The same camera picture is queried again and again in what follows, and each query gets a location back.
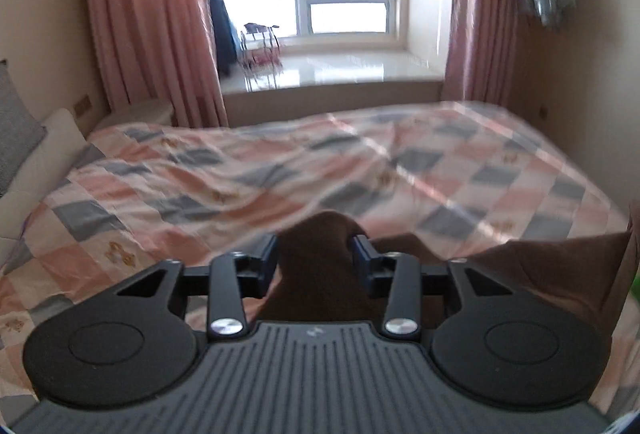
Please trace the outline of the brown garment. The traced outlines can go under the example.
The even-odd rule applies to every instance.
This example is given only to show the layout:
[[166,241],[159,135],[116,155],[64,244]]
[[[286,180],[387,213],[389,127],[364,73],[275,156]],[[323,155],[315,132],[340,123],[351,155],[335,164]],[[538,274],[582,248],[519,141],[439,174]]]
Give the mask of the brown garment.
[[[386,299],[371,298],[352,263],[352,239],[363,232],[347,215],[323,211],[278,232],[280,278],[250,320],[260,323],[382,325]],[[460,310],[450,275],[454,261],[417,235],[375,237],[378,253],[407,253],[426,269],[421,327],[438,328]],[[578,317],[608,350],[639,266],[636,225],[626,231],[555,241],[511,240],[460,262],[521,288]]]

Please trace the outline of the checkered pink grey quilt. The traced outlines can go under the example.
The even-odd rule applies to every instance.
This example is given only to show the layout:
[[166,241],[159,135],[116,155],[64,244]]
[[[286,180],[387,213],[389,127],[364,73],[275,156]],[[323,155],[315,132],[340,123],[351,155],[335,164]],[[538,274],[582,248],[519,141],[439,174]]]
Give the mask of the checkered pink grey quilt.
[[331,210],[444,259],[510,240],[623,231],[629,217],[551,142],[496,106],[327,113],[239,129],[127,123],[85,137],[1,264],[1,420],[34,406],[32,329],[165,259],[201,265]]

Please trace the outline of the metal rack on windowsill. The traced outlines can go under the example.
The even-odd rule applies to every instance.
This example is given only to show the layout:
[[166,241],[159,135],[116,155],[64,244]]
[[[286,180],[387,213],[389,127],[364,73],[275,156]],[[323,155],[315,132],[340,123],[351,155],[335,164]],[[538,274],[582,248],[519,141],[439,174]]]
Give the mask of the metal rack on windowsill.
[[265,68],[282,66],[278,25],[246,23],[240,33],[239,64],[244,72],[254,74]]

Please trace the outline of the dark blue bag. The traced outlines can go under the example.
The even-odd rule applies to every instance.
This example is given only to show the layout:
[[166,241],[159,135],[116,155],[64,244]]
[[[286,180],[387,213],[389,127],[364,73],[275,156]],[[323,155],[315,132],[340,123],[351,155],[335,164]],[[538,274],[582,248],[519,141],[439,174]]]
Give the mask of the dark blue bag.
[[215,38],[218,74],[222,78],[227,78],[239,61],[238,32],[231,23],[224,0],[208,0],[208,2]]

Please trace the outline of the pink curtain left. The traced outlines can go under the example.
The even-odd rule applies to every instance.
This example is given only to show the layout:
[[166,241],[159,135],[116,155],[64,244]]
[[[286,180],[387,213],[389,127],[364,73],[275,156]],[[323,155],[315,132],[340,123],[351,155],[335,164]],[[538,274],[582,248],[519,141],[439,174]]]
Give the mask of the pink curtain left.
[[161,98],[181,127],[228,125],[208,0],[87,2],[111,109]]

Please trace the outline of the pink curtain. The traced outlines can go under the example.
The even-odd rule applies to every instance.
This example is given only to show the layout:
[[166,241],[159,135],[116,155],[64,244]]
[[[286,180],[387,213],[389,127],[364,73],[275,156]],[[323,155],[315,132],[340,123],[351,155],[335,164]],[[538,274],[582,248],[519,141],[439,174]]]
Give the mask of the pink curtain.
[[228,125],[208,0],[87,2],[111,109],[161,98],[181,127]]
[[508,104],[519,8],[520,0],[452,0],[445,100]]

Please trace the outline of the grey plaid pillow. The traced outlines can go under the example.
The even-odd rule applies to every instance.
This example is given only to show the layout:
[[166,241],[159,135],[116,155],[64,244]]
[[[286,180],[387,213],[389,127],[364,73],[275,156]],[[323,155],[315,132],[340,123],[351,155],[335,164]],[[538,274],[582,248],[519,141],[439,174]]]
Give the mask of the grey plaid pillow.
[[4,196],[23,163],[47,137],[48,132],[29,113],[18,95],[6,60],[1,61],[0,74],[1,196]]

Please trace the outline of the pink curtain right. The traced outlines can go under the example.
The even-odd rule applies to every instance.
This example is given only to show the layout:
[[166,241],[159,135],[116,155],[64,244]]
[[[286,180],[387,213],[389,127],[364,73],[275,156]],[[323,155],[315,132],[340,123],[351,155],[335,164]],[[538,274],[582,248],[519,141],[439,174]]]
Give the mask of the pink curtain right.
[[452,0],[445,100],[508,104],[519,8],[520,0]]

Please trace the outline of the wooden wall socket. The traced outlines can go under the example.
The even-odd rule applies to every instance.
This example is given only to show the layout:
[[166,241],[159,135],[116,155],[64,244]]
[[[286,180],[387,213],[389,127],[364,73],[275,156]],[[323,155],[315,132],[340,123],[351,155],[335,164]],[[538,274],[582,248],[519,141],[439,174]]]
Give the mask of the wooden wall socket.
[[86,113],[89,113],[89,111],[92,109],[90,96],[88,94],[83,96],[77,103],[74,104],[73,109],[76,118],[81,118],[82,116],[85,116]]

